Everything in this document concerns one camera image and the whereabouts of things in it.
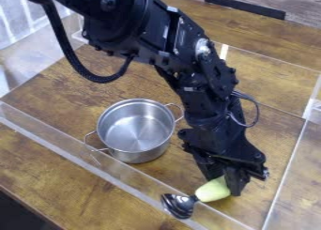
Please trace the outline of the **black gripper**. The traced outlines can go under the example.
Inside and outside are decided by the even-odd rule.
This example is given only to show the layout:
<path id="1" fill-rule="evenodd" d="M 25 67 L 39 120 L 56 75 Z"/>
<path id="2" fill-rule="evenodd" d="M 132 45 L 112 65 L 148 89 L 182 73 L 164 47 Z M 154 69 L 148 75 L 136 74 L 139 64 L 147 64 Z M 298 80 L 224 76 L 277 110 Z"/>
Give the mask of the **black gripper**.
<path id="1" fill-rule="evenodd" d="M 269 173 L 266 156 L 246 137 L 251 124 L 243 117 L 188 117 L 186 121 L 190 127 L 178 131 L 184 151 L 206 180 L 224 176 L 230 194 L 239 196 L 251 177 L 265 180 Z"/>

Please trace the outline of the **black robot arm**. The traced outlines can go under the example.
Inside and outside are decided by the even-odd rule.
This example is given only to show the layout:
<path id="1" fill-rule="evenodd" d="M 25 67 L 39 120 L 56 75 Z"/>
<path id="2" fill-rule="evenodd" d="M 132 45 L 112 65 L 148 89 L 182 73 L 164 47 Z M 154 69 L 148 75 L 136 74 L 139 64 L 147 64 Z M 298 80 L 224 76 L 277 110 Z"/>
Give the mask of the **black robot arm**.
<path id="1" fill-rule="evenodd" d="M 178 132 L 206 179 L 224 178 L 238 196 L 253 177 L 263 180 L 266 157 L 246 138 L 235 69 L 227 66 L 202 27 L 160 0 L 29 0 L 47 13 L 61 51 L 72 68 L 89 81 L 105 84 L 127 71 L 131 61 L 150 64 L 179 96 L 188 127 Z M 99 76 L 80 63 L 55 5 L 84 17 L 89 46 L 122 57 L 124 66 Z"/>

